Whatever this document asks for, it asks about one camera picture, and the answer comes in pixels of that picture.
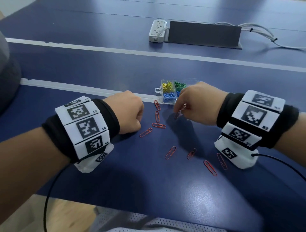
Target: paper clip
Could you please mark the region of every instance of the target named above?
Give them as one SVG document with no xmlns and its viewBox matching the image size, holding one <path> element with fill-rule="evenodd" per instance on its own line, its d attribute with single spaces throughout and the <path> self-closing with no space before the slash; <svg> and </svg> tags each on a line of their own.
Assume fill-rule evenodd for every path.
<svg viewBox="0 0 306 232">
<path fill-rule="evenodd" d="M 155 111 L 155 120 L 156 122 L 159 122 L 159 112 Z"/>
<path fill-rule="evenodd" d="M 191 152 L 189 152 L 187 159 L 191 159 L 194 155 L 194 153 L 196 153 L 196 149 L 194 148 Z"/>
<path fill-rule="evenodd" d="M 165 159 L 168 160 L 173 155 L 173 153 L 176 151 L 176 147 L 173 146 L 170 151 L 166 154 Z"/>
<path fill-rule="evenodd" d="M 162 129 L 165 129 L 165 128 L 166 128 L 166 125 L 159 124 L 159 123 L 152 123 L 152 126 L 158 127 L 158 128 L 162 128 Z"/>
<path fill-rule="evenodd" d="M 212 165 L 207 160 L 204 161 L 204 164 L 207 167 L 207 169 L 212 173 L 213 176 L 217 176 L 215 169 L 212 167 Z"/>
<path fill-rule="evenodd" d="M 154 100 L 154 104 L 155 104 L 155 106 L 156 106 L 157 110 L 160 110 L 160 106 L 159 106 L 159 104 L 158 104 L 158 101 L 157 101 L 157 100 Z"/>
<path fill-rule="evenodd" d="M 174 119 L 177 119 L 180 115 L 181 115 L 181 111 L 178 111 L 178 112 L 175 114 Z"/>
<path fill-rule="evenodd" d="M 152 132 L 152 128 L 147 129 L 145 132 L 142 132 L 139 137 L 142 138 L 143 136 L 147 135 L 148 133 Z"/>
<path fill-rule="evenodd" d="M 223 169 L 227 170 L 227 165 L 226 165 L 222 155 L 220 153 L 217 153 L 217 157 L 218 157 L 218 160 L 219 160 L 221 166 L 223 167 Z"/>
</svg>

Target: fist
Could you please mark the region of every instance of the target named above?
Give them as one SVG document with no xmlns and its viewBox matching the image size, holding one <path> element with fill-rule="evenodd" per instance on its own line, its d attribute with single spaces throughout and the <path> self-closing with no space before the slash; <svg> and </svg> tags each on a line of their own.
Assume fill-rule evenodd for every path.
<svg viewBox="0 0 306 232">
<path fill-rule="evenodd" d="M 140 130 L 144 104 L 140 97 L 130 91 L 117 93 L 103 99 L 114 111 L 120 125 L 119 134 Z"/>
<path fill-rule="evenodd" d="M 185 118 L 205 125 L 216 125 L 219 110 L 227 94 L 205 82 L 198 82 L 182 89 L 174 105 L 174 112 L 177 113 L 186 104 L 182 110 Z"/>
</svg>

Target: plastic box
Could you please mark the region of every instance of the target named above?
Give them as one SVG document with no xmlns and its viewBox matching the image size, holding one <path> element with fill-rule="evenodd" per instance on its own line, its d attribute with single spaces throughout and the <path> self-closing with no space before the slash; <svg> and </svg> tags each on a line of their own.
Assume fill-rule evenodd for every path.
<svg viewBox="0 0 306 232">
<path fill-rule="evenodd" d="M 198 83 L 198 80 L 196 80 L 196 79 L 188 79 L 188 80 L 164 80 L 163 79 L 163 80 L 161 80 L 160 87 L 155 88 L 155 92 L 160 93 L 163 96 L 163 98 L 162 98 L 163 103 L 171 104 L 171 103 L 176 102 L 176 99 L 178 97 L 177 91 L 180 92 L 181 89 L 177 89 L 175 87 L 174 81 L 184 83 L 184 84 L 186 84 L 186 87 Z M 168 82 L 172 83 L 172 88 L 170 88 L 170 89 L 167 88 L 167 90 L 164 91 L 164 88 L 162 87 L 162 85 L 163 84 L 168 84 Z"/>
</svg>

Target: blue table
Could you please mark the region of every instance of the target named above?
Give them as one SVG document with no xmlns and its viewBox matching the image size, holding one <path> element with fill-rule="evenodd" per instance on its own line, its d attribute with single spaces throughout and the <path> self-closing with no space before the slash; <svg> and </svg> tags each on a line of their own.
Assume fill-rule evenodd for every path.
<svg viewBox="0 0 306 232">
<path fill-rule="evenodd" d="M 0 141 L 38 127 L 54 108 L 81 95 L 104 98 L 130 90 L 145 101 L 142 131 L 151 127 L 160 80 L 195 78 L 228 92 L 254 89 L 306 111 L 306 52 L 275 48 L 243 33 L 243 50 L 148 41 L 157 18 L 233 24 L 256 22 L 289 46 L 306 46 L 306 5 L 279 0 L 40 0 L 0 21 L 22 85 L 0 117 Z M 305 231 L 306 184 L 292 170 L 260 157 L 247 170 L 224 171 L 213 142 L 220 129 L 180 117 L 161 104 L 161 122 L 144 138 L 114 138 L 115 149 L 93 172 L 68 168 L 52 197 L 231 231 Z M 169 160 L 172 146 L 177 151 Z M 196 148 L 191 160 L 186 156 Z M 278 157 L 306 170 L 275 150 Z M 204 166 L 208 160 L 214 177 Z M 50 183 L 39 194 L 46 195 Z"/>
</svg>

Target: forearm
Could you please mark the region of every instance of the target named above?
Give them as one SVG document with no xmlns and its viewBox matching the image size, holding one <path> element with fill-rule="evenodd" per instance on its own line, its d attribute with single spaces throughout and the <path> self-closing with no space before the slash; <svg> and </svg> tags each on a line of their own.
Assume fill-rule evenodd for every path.
<svg viewBox="0 0 306 232">
<path fill-rule="evenodd" d="M 0 224 L 69 163 L 39 127 L 0 143 Z"/>
<path fill-rule="evenodd" d="M 296 123 L 280 137 L 276 150 L 306 167 L 306 113 L 300 113 Z"/>
</svg>

